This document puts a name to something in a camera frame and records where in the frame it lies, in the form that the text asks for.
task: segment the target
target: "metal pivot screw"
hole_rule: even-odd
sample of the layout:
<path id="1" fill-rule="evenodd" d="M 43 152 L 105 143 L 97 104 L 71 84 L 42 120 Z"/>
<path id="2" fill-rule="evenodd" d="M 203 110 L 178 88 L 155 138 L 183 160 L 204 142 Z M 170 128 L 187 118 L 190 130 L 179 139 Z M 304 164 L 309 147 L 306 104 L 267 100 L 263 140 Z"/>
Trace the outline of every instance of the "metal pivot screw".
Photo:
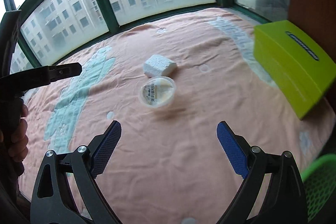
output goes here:
<path id="1" fill-rule="evenodd" d="M 290 157 L 293 156 L 293 155 L 292 155 L 291 152 L 289 152 L 289 151 L 285 151 L 285 156 L 286 156 L 287 158 L 290 158 Z"/>
<path id="2" fill-rule="evenodd" d="M 47 153 L 45 154 L 47 157 L 51 157 L 54 154 L 54 151 L 49 150 L 47 151 Z"/>
<path id="3" fill-rule="evenodd" d="M 78 147 L 78 148 L 77 148 L 77 151 L 78 151 L 79 153 L 83 153 L 83 152 L 85 152 L 85 151 L 86 151 L 86 146 L 85 146 L 85 145 L 82 145 L 82 146 Z"/>
<path id="4" fill-rule="evenodd" d="M 252 151 L 253 151 L 254 153 L 259 153 L 259 152 L 261 151 L 261 149 L 260 149 L 259 146 L 253 146 L 253 147 L 252 147 Z"/>

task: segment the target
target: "light blue pattern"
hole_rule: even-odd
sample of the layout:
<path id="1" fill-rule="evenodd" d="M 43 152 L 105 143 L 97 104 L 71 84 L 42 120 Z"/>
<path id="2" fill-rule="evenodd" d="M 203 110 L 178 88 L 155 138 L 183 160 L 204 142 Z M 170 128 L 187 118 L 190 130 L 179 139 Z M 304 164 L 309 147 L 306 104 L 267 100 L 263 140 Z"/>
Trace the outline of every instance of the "light blue pattern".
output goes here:
<path id="1" fill-rule="evenodd" d="M 70 85 L 62 90 L 44 132 L 43 139 L 45 141 L 50 139 L 48 149 L 54 150 L 57 154 L 70 152 L 68 146 L 90 87 L 99 83 L 114 64 L 114 57 L 106 59 L 106 53 L 110 50 L 110 46 L 98 49 L 83 65 L 82 73 L 73 77 Z"/>
<path id="2" fill-rule="evenodd" d="M 260 80 L 266 82 L 270 86 L 278 87 L 267 71 L 265 71 L 265 69 L 254 58 L 254 41 L 246 34 L 246 32 L 244 32 L 243 29 L 222 17 L 217 17 L 216 20 L 208 21 L 208 23 L 233 39 L 243 59 L 249 65 L 251 70 L 258 75 Z"/>

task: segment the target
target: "yellow-green box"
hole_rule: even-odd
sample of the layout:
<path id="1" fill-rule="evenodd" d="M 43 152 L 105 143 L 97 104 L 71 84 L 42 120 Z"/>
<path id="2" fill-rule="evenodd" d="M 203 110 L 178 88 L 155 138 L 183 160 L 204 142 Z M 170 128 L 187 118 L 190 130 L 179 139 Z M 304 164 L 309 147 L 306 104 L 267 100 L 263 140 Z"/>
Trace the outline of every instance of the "yellow-green box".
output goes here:
<path id="1" fill-rule="evenodd" d="M 302 119 L 335 80 L 336 64 L 288 20 L 255 26 L 254 35 L 254 57 Z"/>

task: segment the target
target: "clear plastic container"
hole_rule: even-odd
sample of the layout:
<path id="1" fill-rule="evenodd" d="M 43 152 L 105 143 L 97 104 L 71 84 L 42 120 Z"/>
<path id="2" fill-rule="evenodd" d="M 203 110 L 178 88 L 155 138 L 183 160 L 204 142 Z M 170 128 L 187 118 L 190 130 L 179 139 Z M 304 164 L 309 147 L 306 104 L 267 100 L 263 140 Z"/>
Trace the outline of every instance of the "clear plastic container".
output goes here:
<path id="1" fill-rule="evenodd" d="M 157 76 L 150 78 L 140 89 L 139 100 L 149 108 L 159 108 L 168 105 L 174 99 L 176 85 L 174 80 Z"/>

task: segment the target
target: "blue gripper pad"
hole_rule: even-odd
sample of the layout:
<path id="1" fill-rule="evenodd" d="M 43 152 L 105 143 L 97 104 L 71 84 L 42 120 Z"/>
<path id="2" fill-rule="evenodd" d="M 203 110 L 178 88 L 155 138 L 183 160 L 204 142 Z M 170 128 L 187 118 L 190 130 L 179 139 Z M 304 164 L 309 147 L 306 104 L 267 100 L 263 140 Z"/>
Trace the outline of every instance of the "blue gripper pad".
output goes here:
<path id="1" fill-rule="evenodd" d="M 247 158 L 234 139 L 231 130 L 223 122 L 220 122 L 217 126 L 217 138 L 236 174 L 241 175 L 245 179 L 249 173 Z"/>
<path id="2" fill-rule="evenodd" d="M 97 175 L 104 172 L 120 137 L 121 125 L 119 122 L 116 122 L 115 125 L 106 133 L 104 139 L 101 141 L 92 156 L 90 173 L 94 179 Z"/>

